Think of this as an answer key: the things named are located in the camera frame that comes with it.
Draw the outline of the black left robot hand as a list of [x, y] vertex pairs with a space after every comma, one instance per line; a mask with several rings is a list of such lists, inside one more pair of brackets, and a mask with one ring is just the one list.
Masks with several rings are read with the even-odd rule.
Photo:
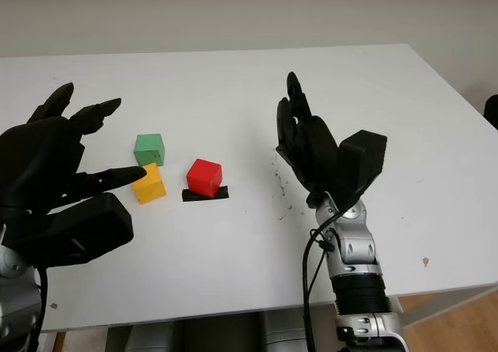
[[1, 135], [1, 208], [46, 214], [52, 209], [129, 185], [146, 176], [140, 166], [89, 174], [79, 170], [83, 136], [103, 127], [121, 105], [115, 98], [63, 115], [74, 92], [72, 83], [57, 88], [27, 123]]

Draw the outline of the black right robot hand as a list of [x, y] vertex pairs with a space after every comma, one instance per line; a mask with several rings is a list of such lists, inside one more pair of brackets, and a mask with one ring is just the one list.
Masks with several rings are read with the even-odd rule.
[[309, 192], [307, 205], [315, 209], [324, 194], [331, 190], [338, 147], [323, 119], [311, 113], [294, 72], [288, 74], [286, 87], [288, 96], [282, 98], [277, 106], [276, 151]]

